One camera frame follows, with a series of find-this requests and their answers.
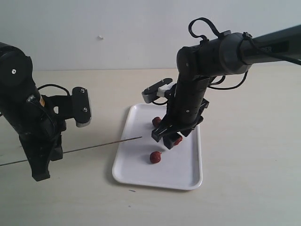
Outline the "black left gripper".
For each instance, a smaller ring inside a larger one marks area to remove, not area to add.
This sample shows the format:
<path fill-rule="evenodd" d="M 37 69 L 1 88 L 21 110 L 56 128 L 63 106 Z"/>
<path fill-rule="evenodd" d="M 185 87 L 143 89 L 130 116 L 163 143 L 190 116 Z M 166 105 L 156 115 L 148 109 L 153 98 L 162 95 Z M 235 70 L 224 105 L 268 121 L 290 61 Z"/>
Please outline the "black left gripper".
<path fill-rule="evenodd" d="M 19 135 L 35 181 L 50 178 L 49 162 L 63 158 L 65 120 L 72 117 L 71 95 L 31 94 L 14 110 L 14 129 Z"/>

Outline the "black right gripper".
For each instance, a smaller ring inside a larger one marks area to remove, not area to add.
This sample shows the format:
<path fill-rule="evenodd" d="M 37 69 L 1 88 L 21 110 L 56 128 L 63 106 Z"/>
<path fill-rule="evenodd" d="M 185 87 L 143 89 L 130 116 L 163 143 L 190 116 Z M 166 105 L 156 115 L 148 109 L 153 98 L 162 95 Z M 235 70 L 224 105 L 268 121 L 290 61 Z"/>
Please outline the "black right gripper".
<path fill-rule="evenodd" d="M 177 132 L 185 137 L 191 133 L 201 118 L 200 108 L 209 81 L 208 77 L 190 81 L 178 78 L 167 120 L 161 120 L 159 126 L 151 132 L 156 142 L 163 139 L 164 146 L 170 150 L 174 147 Z"/>

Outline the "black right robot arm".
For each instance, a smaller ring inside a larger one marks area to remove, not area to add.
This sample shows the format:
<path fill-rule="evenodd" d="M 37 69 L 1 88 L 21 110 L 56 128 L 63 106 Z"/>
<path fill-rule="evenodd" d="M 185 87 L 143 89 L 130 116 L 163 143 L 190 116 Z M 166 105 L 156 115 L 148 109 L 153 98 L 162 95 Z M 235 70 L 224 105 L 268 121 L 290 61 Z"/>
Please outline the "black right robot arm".
<path fill-rule="evenodd" d="M 253 38 L 249 33 L 225 31 L 214 40 L 202 40 L 177 53 L 179 72 L 167 102 L 166 115 L 151 137 L 171 149 L 180 135 L 187 137 L 203 120 L 209 102 L 207 88 L 218 76 L 247 75 L 253 64 L 287 61 L 301 63 L 299 25 Z"/>

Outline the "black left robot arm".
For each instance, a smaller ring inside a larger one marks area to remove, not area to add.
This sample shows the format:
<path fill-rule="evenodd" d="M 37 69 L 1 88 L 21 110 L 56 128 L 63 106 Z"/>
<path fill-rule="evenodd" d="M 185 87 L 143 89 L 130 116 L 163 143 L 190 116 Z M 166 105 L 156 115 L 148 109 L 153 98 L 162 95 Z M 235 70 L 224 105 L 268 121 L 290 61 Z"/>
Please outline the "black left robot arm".
<path fill-rule="evenodd" d="M 72 107 L 55 113 L 55 104 L 71 96 L 41 95 L 32 78 L 33 64 L 17 47 L 0 44 L 0 113 L 18 134 L 35 181 L 50 178 L 49 163 L 62 159 L 62 135 Z"/>

